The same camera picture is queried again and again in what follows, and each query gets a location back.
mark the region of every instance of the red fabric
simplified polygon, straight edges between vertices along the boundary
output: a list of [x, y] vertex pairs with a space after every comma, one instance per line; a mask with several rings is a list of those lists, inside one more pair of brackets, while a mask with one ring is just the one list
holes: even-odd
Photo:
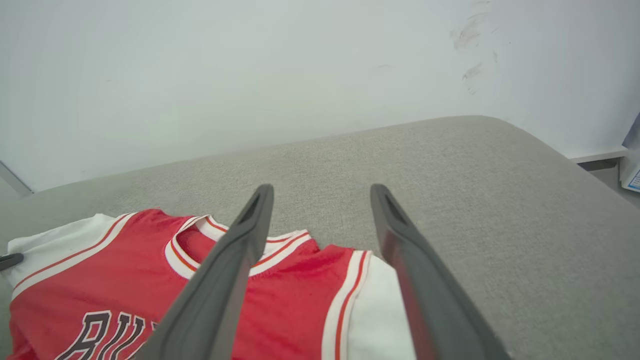
[[[186, 220], [157, 209], [135, 214], [105, 249], [24, 290], [10, 306], [14, 354], [9, 359], [62, 359], [81, 335], [85, 314], [105, 311], [111, 312], [109, 325], [95, 348], [63, 358], [97, 359], [102, 352], [102, 358], [112, 359], [133, 339], [137, 321], [144, 329], [119, 350], [117, 359], [133, 355], [187, 283], [164, 256], [165, 245]], [[197, 261], [215, 244], [193, 229], [178, 240]], [[320, 251], [309, 240], [273, 268], [250, 277], [233, 358], [319, 359], [324, 319], [352, 252], [336, 246]], [[123, 327], [120, 313], [125, 320], [129, 314], [130, 323], [117, 337]], [[99, 322], [91, 325], [88, 337], [99, 327]]]

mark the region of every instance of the white sleeve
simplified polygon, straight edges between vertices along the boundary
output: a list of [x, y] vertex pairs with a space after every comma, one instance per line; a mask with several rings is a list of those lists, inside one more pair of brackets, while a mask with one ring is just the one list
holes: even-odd
[[415, 359], [396, 271], [371, 256], [348, 330], [349, 360]]
[[2, 271], [2, 275], [12, 287], [16, 287], [29, 275], [91, 247], [114, 222], [112, 217], [96, 214], [41, 234], [11, 240], [7, 254], [20, 252], [24, 260]]

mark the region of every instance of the garment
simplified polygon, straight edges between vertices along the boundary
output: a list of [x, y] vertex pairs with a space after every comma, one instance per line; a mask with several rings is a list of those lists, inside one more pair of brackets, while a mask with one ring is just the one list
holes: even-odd
[[[158, 209], [95, 215], [9, 243], [10, 359], [130, 359], [227, 228]], [[251, 268], [234, 359], [415, 357], [395, 272], [308, 231], [268, 238]]]

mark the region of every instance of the striped trim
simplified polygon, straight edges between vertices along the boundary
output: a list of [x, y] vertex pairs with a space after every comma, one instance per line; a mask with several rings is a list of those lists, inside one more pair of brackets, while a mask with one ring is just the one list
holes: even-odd
[[69, 255], [64, 259], [57, 261], [25, 277], [14, 287], [12, 299], [15, 299], [16, 296], [20, 295], [20, 293], [22, 293], [30, 286], [37, 284], [38, 282], [43, 281], [44, 279], [52, 277], [56, 274], [59, 274], [62, 271], [80, 263], [81, 261], [88, 259], [92, 255], [97, 254], [100, 250], [107, 247], [107, 245], [109, 245], [116, 238], [116, 236], [118, 236], [124, 225], [127, 223], [127, 221], [129, 221], [131, 217], [133, 217], [133, 215], [135, 215], [135, 213], [124, 214], [118, 217], [114, 221], [113, 225], [109, 228], [109, 230], [105, 233], [105, 235], [91, 247], [76, 252], [73, 255]]
[[[164, 247], [164, 255], [171, 268], [185, 279], [190, 279], [200, 264], [184, 252], [184, 249], [178, 244], [177, 237], [178, 234], [193, 225], [197, 226], [203, 235], [214, 241], [218, 241], [228, 230], [227, 226], [216, 222], [209, 215], [193, 217], [184, 222], [178, 233]], [[260, 261], [251, 268], [249, 276], [257, 275], [275, 266], [310, 239], [311, 236], [306, 230], [295, 231], [277, 238], [268, 238], [264, 254]]]
[[367, 277], [371, 251], [355, 250], [349, 260], [347, 274], [335, 294], [324, 321], [322, 360], [347, 358], [347, 334], [353, 303]]

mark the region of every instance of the striped collar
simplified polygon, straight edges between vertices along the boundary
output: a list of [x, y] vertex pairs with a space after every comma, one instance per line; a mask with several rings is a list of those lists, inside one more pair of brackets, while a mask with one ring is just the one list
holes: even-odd
[[[192, 217], [187, 219], [177, 233], [164, 247], [164, 256], [171, 268], [185, 279], [190, 279], [200, 264], [191, 258], [178, 243], [178, 235], [195, 226], [206, 237], [217, 242], [226, 232], [228, 227], [215, 221], [212, 216]], [[251, 267], [249, 276], [262, 273], [291, 255], [300, 245], [311, 240], [307, 230], [294, 231], [289, 234], [268, 237], [264, 247], [264, 253], [260, 260]]]

